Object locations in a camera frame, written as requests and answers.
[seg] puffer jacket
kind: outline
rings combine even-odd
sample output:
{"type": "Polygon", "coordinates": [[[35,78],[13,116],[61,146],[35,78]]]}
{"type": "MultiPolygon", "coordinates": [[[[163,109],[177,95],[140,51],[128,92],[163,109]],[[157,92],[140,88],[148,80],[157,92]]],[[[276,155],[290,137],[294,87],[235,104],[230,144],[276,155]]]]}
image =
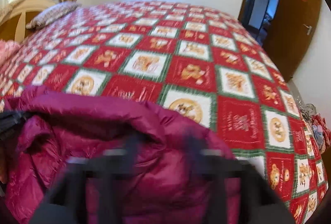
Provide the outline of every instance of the puffer jacket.
{"type": "MultiPolygon", "coordinates": [[[[200,224],[210,183],[190,175],[184,149],[187,128],[219,149],[231,150],[214,132],[175,111],[150,102],[114,97],[86,97],[30,87],[6,100],[6,110],[36,112],[20,133],[5,143],[9,183],[5,204],[20,224],[27,224],[45,191],[61,176],[72,156],[93,158],[122,145],[128,126],[149,136],[139,148],[135,176],[118,187],[125,223],[200,224]]],[[[227,179],[228,223],[239,215],[239,179],[227,179]]],[[[87,186],[89,223],[97,223],[97,188],[87,186]]]]}

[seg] bedspread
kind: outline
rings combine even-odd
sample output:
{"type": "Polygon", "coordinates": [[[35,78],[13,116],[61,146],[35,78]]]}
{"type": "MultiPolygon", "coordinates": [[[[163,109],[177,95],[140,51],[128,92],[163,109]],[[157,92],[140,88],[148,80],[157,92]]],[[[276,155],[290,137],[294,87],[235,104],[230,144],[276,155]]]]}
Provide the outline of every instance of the bedspread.
{"type": "Polygon", "coordinates": [[[4,64],[0,109],[2,98],[31,84],[176,110],[250,161],[296,223],[328,188],[319,150],[277,67],[218,10],[158,1],[79,8],[24,40],[4,64]]]}

